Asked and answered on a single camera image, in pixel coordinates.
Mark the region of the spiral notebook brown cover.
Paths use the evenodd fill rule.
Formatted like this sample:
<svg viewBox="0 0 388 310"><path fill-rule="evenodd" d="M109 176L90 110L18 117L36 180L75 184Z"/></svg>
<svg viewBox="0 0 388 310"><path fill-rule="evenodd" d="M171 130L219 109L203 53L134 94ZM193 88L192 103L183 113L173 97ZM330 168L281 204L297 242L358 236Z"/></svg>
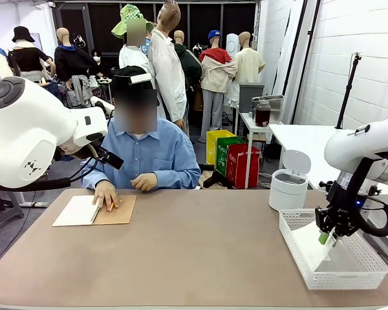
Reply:
<svg viewBox="0 0 388 310"><path fill-rule="evenodd" d="M53 227L121 225L131 221L137 195L121 195L119 207L111 211L93 204L93 195L73 196L56 218Z"/></svg>

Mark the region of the white paper sheet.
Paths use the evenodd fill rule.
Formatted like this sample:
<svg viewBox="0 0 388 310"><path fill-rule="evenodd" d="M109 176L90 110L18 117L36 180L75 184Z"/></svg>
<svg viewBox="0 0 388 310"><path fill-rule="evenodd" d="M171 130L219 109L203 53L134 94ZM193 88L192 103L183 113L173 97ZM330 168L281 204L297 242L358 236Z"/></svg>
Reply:
<svg viewBox="0 0 388 310"><path fill-rule="evenodd" d="M315 271L319 267L332 249L330 237L325 245L319 243L318 238L320 232L322 231L316 225L315 221L292 231L292 236L312 271Z"/></svg>

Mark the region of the person's left forearm blue sleeve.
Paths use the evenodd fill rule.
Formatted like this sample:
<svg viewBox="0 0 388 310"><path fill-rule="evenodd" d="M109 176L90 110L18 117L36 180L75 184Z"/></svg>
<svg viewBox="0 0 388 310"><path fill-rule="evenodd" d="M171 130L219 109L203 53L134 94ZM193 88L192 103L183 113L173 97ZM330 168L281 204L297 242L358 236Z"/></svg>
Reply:
<svg viewBox="0 0 388 310"><path fill-rule="evenodd" d="M199 168L182 171L158 170L154 173L158 189L195 189L200 179Z"/></svg>

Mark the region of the black floor stand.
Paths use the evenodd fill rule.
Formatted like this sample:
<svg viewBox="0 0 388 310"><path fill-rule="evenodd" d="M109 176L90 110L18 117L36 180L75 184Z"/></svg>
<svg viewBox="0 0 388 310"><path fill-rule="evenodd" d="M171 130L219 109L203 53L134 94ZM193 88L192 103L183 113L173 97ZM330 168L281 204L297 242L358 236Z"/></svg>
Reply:
<svg viewBox="0 0 388 310"><path fill-rule="evenodd" d="M200 163L199 167L201 171L199 186L202 189L209 189L214 185L218 185L219 187L224 187L227 189L234 189L233 183L220 172L218 172L214 165Z"/></svg>

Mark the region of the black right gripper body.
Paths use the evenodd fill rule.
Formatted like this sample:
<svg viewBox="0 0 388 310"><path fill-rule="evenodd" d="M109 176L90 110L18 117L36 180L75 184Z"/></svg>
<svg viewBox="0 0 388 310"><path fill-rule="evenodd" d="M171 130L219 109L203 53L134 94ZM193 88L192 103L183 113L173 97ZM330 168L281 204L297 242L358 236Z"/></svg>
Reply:
<svg viewBox="0 0 388 310"><path fill-rule="evenodd" d="M362 196L348 198L347 190L340 185L327 187L326 207L316 207L314 214L316 225L324 234L332 233L335 238L351 236L359 229L354 218L355 212L362 208Z"/></svg>

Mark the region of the person's left hand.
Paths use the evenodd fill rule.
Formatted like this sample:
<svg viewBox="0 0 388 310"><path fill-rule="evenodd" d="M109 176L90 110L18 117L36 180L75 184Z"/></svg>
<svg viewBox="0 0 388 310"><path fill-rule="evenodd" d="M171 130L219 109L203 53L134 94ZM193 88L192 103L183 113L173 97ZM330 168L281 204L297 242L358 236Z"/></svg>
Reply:
<svg viewBox="0 0 388 310"><path fill-rule="evenodd" d="M131 180L131 185L143 192L149 192L158 185L158 178L154 172L144 173Z"/></svg>

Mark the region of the yellow recycling bag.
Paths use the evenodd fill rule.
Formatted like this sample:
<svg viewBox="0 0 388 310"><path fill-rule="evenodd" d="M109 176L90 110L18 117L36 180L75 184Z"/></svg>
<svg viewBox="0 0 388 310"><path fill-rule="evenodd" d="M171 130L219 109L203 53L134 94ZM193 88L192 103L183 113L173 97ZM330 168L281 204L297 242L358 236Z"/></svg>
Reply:
<svg viewBox="0 0 388 310"><path fill-rule="evenodd" d="M233 133L228 130L213 130L206 133L206 163L215 165L215 158L217 153L217 139L235 137Z"/></svg>

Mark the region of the tall mannequin white shirt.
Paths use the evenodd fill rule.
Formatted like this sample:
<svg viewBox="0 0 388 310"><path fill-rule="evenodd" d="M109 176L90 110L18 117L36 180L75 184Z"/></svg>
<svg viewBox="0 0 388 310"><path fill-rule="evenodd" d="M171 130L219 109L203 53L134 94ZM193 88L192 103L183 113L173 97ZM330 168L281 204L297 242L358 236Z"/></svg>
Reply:
<svg viewBox="0 0 388 310"><path fill-rule="evenodd" d="M148 59L155 71L156 87L162 102L160 115L186 131L185 75L174 44L169 38L170 31L179 21L178 3L175 0L167 0L162 5L157 16L157 25L151 32Z"/></svg>

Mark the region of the black cap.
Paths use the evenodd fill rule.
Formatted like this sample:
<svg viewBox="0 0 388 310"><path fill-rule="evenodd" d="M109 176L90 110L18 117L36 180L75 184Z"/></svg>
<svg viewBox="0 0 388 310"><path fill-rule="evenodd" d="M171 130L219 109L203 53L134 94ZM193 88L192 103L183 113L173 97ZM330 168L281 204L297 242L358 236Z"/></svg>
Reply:
<svg viewBox="0 0 388 310"><path fill-rule="evenodd" d="M138 74L145 74L146 72L143 68L138 66L127 66L121 68L115 72L113 75L112 89L114 93L117 92L126 92L128 90L152 90L154 86L152 80L132 85L130 83L130 77Z"/></svg>

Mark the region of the small white side table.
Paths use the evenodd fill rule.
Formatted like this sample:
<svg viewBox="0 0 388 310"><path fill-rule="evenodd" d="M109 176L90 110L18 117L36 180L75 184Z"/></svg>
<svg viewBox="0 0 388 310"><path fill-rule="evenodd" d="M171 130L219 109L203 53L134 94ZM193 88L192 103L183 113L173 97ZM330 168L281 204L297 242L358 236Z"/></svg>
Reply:
<svg viewBox="0 0 388 310"><path fill-rule="evenodd" d="M255 124L253 118L249 115L249 113L240 113L241 119L244 121L246 128L249 130L249 138L248 138L248 150L247 150L247 166L246 170L250 170L250 161L251 161L251 150L252 150L252 141L254 136L258 134L264 134L265 142L271 144L273 140L273 131L269 126L259 127Z"/></svg>

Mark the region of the mannequin black hoodie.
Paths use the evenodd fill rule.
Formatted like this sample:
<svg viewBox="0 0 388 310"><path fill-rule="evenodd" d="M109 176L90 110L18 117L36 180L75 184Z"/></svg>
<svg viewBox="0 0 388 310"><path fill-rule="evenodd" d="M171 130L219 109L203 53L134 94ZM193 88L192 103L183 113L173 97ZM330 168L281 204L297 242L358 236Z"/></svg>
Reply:
<svg viewBox="0 0 388 310"><path fill-rule="evenodd" d="M56 75L65 84L68 107L92 107L89 73L93 70L99 73L97 63L88 53L70 42L66 28L58 28L56 36L61 43L54 52Z"/></svg>

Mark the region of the person's right forearm blue sleeve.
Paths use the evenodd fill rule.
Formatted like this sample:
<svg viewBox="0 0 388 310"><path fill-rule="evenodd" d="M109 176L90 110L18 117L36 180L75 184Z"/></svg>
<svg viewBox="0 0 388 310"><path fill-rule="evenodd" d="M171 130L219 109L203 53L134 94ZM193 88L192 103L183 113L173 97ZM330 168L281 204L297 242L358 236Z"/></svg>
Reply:
<svg viewBox="0 0 388 310"><path fill-rule="evenodd" d="M108 181L106 174L98 168L86 166L81 174L81 186L84 189L94 190L100 181Z"/></svg>

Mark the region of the mannequin black bucket hat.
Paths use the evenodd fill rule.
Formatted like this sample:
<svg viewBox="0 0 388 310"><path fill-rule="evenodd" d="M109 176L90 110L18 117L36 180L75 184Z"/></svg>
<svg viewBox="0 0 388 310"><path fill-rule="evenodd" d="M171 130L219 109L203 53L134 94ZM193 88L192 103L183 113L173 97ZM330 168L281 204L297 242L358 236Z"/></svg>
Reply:
<svg viewBox="0 0 388 310"><path fill-rule="evenodd" d="M42 50L34 45L34 38L28 28L17 26L14 28L12 38L14 47L9 51L8 64L15 72L20 71L22 78L35 83L53 78L56 73L56 65L53 60Z"/></svg>

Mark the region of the person torso blue shirt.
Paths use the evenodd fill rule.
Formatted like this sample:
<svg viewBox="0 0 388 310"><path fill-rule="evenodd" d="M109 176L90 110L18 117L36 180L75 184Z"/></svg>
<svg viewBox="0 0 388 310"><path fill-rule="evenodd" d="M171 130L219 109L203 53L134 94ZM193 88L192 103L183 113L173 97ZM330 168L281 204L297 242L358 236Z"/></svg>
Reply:
<svg viewBox="0 0 388 310"><path fill-rule="evenodd" d="M120 170L100 162L95 167L103 171L117 189L131 189L131 180L140 174L199 168L189 138L174 123L164 118L157 119L155 132L145 133L139 138L130 132L117 131L115 119L112 119L102 147L124 161ZM86 166L92 167L94 160L85 160L81 165L83 170Z"/></svg>

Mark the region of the person's right hand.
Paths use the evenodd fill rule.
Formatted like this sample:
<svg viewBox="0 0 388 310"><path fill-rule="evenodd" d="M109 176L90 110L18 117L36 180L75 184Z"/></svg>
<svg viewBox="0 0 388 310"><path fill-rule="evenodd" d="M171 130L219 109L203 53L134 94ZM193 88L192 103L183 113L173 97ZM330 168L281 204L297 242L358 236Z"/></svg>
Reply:
<svg viewBox="0 0 388 310"><path fill-rule="evenodd" d="M111 202L114 201L114 208L119 207L119 196L116 191L116 188L109 181L100 181L94 192L93 204L98 205L99 208L106 206L108 208Z"/></svg>

